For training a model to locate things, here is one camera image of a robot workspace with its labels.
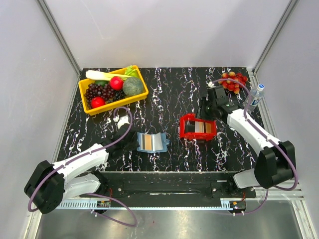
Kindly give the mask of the purple grape bunch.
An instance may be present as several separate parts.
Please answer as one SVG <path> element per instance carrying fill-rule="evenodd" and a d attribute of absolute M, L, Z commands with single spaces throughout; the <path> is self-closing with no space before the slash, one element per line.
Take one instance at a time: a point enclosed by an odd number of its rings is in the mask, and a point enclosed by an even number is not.
<path fill-rule="evenodd" d="M 95 83 L 89 84 L 85 90 L 84 97 L 86 102 L 90 102 L 94 97 L 102 97 L 105 101 L 112 99 L 115 95 L 115 90 L 109 84 L 105 86 L 96 85 Z"/>

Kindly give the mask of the red apple upper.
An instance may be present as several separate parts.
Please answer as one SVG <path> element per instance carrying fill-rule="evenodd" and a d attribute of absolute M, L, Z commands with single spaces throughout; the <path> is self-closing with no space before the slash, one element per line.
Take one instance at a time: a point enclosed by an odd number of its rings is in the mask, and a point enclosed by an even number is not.
<path fill-rule="evenodd" d="M 119 91 L 123 88 L 124 80 L 121 77 L 114 76 L 110 79 L 109 85 L 112 89 Z"/>

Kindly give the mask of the lychee fruit cluster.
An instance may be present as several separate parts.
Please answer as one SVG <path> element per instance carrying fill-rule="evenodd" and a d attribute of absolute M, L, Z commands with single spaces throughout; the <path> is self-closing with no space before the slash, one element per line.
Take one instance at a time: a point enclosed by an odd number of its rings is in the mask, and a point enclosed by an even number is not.
<path fill-rule="evenodd" d="M 239 94 L 241 89 L 246 86 L 247 81 L 248 77 L 244 76 L 242 73 L 230 72 L 223 73 L 222 80 L 218 81 L 218 83 L 222 85 L 224 89 Z"/>

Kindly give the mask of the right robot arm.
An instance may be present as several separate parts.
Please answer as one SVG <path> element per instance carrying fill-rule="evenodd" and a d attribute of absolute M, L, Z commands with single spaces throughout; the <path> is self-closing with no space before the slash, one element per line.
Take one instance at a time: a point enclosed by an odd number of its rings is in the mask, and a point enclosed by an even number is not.
<path fill-rule="evenodd" d="M 265 131 L 238 102 L 231 102 L 222 86 L 207 90 L 202 97 L 196 117 L 201 120 L 221 120 L 236 130 L 257 155 L 253 169 L 236 173 L 227 184 L 230 196 L 240 196 L 245 188 L 260 186 L 264 189 L 297 179 L 295 147 L 290 141 L 280 141 Z"/>

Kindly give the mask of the green lime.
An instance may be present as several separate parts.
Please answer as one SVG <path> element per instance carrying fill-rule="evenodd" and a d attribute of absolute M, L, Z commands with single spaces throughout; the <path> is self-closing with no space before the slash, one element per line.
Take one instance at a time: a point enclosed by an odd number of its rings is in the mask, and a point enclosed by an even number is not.
<path fill-rule="evenodd" d="M 100 86 L 105 86 L 106 84 L 108 84 L 108 81 L 98 80 L 98 81 L 95 81 L 95 84 Z"/>

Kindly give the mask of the clear water bottle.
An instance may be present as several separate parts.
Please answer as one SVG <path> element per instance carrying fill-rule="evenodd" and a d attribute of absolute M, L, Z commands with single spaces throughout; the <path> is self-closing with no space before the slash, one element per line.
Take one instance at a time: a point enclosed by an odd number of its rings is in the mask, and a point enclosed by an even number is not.
<path fill-rule="evenodd" d="M 243 106 L 247 108 L 247 112 L 250 114 L 257 107 L 258 103 L 261 101 L 265 94 L 265 85 L 258 84 L 250 90 L 250 95 L 247 96 Z"/>

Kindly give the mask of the red apple lower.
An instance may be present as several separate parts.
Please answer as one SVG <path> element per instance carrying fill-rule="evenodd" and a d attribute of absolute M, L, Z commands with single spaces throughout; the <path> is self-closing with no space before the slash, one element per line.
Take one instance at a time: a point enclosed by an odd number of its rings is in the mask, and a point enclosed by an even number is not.
<path fill-rule="evenodd" d="M 90 102 L 90 106 L 93 109 L 104 106 L 104 105 L 105 105 L 105 100 L 102 97 L 94 97 Z"/>

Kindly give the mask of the dark blue grape bunch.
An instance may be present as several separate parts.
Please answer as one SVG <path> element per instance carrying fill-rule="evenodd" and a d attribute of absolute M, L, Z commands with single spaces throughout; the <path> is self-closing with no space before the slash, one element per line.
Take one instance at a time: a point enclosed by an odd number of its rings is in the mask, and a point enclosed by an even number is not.
<path fill-rule="evenodd" d="M 113 101 L 119 101 L 122 100 L 126 97 L 125 93 L 123 90 L 115 91 L 115 95 L 113 97 Z"/>

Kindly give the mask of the red plastic bin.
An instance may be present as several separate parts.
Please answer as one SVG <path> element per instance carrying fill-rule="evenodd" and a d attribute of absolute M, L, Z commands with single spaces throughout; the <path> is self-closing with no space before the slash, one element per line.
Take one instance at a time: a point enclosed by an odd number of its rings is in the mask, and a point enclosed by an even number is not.
<path fill-rule="evenodd" d="M 195 114 L 186 114 L 180 118 L 179 138 L 211 141 L 215 136 L 216 121 L 197 119 Z"/>

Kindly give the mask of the stack of credit cards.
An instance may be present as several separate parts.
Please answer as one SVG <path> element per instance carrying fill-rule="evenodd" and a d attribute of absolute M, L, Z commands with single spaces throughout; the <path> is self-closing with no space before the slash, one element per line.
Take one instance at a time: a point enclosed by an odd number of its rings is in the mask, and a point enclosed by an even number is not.
<path fill-rule="evenodd" d="M 209 122 L 204 122 L 204 121 L 196 121 L 195 124 L 195 133 L 212 133 L 212 126 L 211 123 Z"/>

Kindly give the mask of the yellow plastic tray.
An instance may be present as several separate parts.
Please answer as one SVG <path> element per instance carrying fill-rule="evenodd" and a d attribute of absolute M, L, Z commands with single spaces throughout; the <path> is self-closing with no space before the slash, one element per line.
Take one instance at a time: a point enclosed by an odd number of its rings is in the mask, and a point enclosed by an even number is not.
<path fill-rule="evenodd" d="M 88 70 L 85 76 L 78 87 L 84 112 L 90 116 L 144 100 L 149 94 L 136 65 L 112 72 Z"/>

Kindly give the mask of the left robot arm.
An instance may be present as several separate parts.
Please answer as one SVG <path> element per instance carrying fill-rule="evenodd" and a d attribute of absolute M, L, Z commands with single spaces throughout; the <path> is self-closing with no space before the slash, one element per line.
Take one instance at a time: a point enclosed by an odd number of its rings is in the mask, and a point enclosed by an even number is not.
<path fill-rule="evenodd" d="M 48 214 L 73 197 L 107 195 L 108 180 L 95 167 L 138 147 L 137 132 L 130 130 L 125 136 L 115 134 L 68 159 L 53 164 L 40 162 L 24 188 L 29 197 L 28 211 Z"/>

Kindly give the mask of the green cantaloupe melon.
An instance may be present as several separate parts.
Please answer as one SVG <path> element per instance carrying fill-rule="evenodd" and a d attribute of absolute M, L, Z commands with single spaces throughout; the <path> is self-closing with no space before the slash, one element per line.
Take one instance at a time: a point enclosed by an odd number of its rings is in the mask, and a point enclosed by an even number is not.
<path fill-rule="evenodd" d="M 143 92 L 144 86 L 141 79 L 137 77 L 128 77 L 123 83 L 123 92 L 126 96 L 135 96 Z"/>

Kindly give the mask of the blue card holder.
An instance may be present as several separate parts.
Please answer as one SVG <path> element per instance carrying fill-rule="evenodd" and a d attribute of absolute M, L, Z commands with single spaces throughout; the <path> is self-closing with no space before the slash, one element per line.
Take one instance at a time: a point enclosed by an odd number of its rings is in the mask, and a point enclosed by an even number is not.
<path fill-rule="evenodd" d="M 163 153 L 167 152 L 167 146 L 170 140 L 166 138 L 165 133 L 145 134 L 137 133 L 139 147 L 137 151 L 145 153 Z"/>

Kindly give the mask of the white green leek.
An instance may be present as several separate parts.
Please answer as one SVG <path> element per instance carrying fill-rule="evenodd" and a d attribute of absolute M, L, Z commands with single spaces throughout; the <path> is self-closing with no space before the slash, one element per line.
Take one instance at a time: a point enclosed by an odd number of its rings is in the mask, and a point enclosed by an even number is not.
<path fill-rule="evenodd" d="M 126 80 L 129 77 L 137 77 L 139 78 L 138 74 L 138 68 L 134 67 L 133 65 L 126 67 L 125 69 L 122 69 L 123 73 L 106 73 L 101 71 L 95 71 L 95 70 L 88 70 L 85 73 L 85 76 L 87 79 L 91 80 L 104 80 L 104 81 L 110 81 L 113 77 L 120 77 L 122 80 Z"/>

